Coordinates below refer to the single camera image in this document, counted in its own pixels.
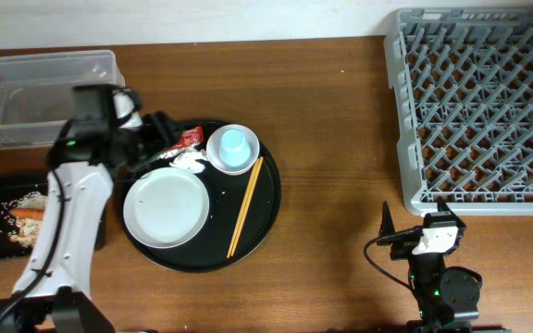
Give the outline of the orange carrot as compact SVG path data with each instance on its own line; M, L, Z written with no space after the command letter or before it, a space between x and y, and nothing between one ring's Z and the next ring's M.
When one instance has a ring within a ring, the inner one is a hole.
M44 210L35 208L13 208L9 211L9 214L16 218L43 220Z

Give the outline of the white tissue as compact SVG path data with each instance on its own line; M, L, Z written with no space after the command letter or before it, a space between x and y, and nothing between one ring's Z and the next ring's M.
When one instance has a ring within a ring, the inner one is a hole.
M205 162L207 161L208 158L204 149L197 150L189 147L178 153L169 165L193 174L200 174L205 170Z

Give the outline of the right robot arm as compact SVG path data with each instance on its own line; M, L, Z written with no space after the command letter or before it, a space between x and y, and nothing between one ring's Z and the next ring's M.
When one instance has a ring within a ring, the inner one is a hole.
M478 319L482 276L470 269L445 264L466 231L464 221L443 200L424 216L418 227L397 231L389 206L382 208L377 246L390 247L392 261L408 265L406 287L413 294L421 320L407 325L409 332L470 332Z

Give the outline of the red snack wrapper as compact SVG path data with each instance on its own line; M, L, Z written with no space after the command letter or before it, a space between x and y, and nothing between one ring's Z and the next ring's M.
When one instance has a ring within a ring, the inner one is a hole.
M177 156L188 148L193 148L205 141L204 131L201 126L186 129L182 132L180 141L170 149L160 154L158 159L169 159Z

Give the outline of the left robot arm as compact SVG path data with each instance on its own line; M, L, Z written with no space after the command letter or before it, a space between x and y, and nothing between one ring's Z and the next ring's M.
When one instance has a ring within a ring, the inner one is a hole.
M93 304L90 275L100 219L122 167L138 168L180 141L180 125L113 84L76 86L75 116L46 155L48 200L43 225L12 294L0 299L0 332L112 332Z

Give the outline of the white plate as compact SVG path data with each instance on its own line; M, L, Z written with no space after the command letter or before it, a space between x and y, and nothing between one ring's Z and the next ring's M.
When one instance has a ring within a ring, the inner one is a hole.
M209 212L210 199L203 182L175 167L155 169L135 181L122 208L129 234L156 249L190 241L205 225Z

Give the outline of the pile of rice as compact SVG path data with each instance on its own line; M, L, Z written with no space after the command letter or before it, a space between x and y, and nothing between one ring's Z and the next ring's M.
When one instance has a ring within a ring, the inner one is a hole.
M13 208L35 208L44 210L48 196L39 191L30 191L16 199L0 202L0 236L4 241L30 249L35 245L43 220L16 218L9 214Z

